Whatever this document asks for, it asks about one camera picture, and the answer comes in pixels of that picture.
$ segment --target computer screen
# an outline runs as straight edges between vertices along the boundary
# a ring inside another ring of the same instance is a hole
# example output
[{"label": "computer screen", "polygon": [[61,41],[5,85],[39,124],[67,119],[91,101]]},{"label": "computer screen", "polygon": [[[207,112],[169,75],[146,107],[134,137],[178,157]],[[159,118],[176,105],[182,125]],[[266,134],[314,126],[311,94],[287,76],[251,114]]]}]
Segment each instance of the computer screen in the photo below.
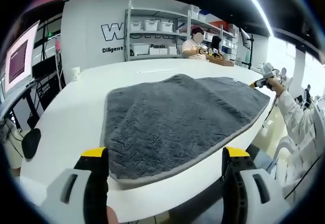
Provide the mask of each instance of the computer screen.
[{"label": "computer screen", "polygon": [[242,28],[240,29],[240,33],[242,35],[243,46],[245,46],[247,49],[250,50],[251,47],[251,41],[249,40],[250,36]]},{"label": "computer screen", "polygon": [[5,93],[22,80],[32,78],[31,61],[38,25],[39,22],[32,25],[7,51]]}]

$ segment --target window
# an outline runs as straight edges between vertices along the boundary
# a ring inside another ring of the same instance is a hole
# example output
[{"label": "window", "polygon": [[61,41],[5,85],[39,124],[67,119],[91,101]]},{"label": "window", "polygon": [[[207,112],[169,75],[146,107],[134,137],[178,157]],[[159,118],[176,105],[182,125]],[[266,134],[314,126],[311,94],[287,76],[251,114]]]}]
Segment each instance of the window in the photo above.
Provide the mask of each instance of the window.
[{"label": "window", "polygon": [[286,54],[296,58],[296,46],[291,43],[286,43]]},{"label": "window", "polygon": [[295,70],[295,57],[295,45],[278,38],[269,38],[267,62],[271,63],[274,68],[279,71],[281,71],[282,68],[286,68],[287,76],[293,77]]},{"label": "window", "polygon": [[325,68],[315,57],[306,53],[302,87],[305,89],[308,84],[310,84],[311,87],[310,94],[312,97],[323,95],[325,87]]}]

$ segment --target metal shelving unit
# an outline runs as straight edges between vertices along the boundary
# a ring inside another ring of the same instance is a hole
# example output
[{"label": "metal shelving unit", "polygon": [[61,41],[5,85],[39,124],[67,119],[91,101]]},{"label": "metal shelving unit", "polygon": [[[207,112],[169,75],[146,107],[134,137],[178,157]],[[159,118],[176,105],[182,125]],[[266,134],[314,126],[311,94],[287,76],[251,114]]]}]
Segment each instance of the metal shelving unit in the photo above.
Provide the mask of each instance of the metal shelving unit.
[{"label": "metal shelving unit", "polygon": [[[160,17],[166,19],[174,20],[174,31],[172,33],[161,32],[161,31],[131,31],[131,16],[143,16],[143,17]],[[183,21],[187,23],[187,33],[180,34],[176,32],[178,27],[178,21]],[[221,27],[215,27],[207,22],[203,22],[201,20],[195,19],[191,17],[190,11],[188,11],[187,15],[177,12],[171,12],[166,10],[160,10],[155,8],[136,8],[132,6],[132,0],[128,3],[128,8],[125,12],[125,29],[124,29],[124,57],[125,61],[137,60],[137,59],[148,59],[148,58],[171,58],[171,57],[181,57],[181,55],[138,55],[138,56],[130,56],[130,35],[164,35],[164,36],[174,36],[175,44],[177,45],[178,38],[190,38],[190,30],[192,25],[198,25],[207,29],[208,31],[213,30],[214,33],[219,34],[221,40],[223,39],[223,35],[228,38],[235,38],[235,36],[223,30],[223,25]]]},{"label": "metal shelving unit", "polygon": [[161,31],[130,31],[130,34],[131,35],[164,35],[164,36],[187,37],[187,34],[161,32]]},{"label": "metal shelving unit", "polygon": [[135,55],[131,56],[130,60],[142,60],[150,58],[181,58],[181,55]]},{"label": "metal shelving unit", "polygon": [[[204,39],[203,42],[206,42],[206,43],[211,43],[210,40],[207,40],[207,39]],[[223,47],[226,47],[228,49],[233,49],[232,47],[228,46],[228,45],[222,45]]]}]

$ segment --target desk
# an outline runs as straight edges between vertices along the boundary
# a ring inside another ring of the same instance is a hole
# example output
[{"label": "desk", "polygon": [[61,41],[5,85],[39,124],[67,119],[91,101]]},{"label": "desk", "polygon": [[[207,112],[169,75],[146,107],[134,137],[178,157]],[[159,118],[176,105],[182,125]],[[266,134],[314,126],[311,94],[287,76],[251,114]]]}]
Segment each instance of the desk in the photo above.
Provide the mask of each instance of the desk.
[{"label": "desk", "polygon": [[[36,155],[30,162],[22,162],[21,176],[38,185],[22,182],[34,203],[39,205],[45,198],[40,186],[46,188],[64,169],[73,168],[82,152],[99,146],[104,100],[109,91],[142,82],[161,81],[179,73],[193,78],[225,76],[246,84],[262,77],[242,67],[223,67],[191,59],[129,61],[83,71],[80,80],[69,83],[45,110],[36,125],[42,133]],[[275,93],[267,88],[260,91],[270,96],[268,106],[254,125],[228,146],[246,149],[262,127]],[[220,178],[221,157],[222,150],[219,150],[176,176],[133,189],[121,189],[109,177],[107,205],[115,210],[119,222],[143,219],[170,210]]]}]

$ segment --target paper cup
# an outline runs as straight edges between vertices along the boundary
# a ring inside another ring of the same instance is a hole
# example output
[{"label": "paper cup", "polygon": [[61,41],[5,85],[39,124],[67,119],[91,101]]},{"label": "paper cup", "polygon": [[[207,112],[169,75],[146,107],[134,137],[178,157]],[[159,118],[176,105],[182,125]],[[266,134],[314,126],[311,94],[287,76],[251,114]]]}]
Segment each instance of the paper cup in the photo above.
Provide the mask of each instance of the paper cup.
[{"label": "paper cup", "polygon": [[80,67],[75,67],[71,69],[72,81],[78,81],[80,78]]}]

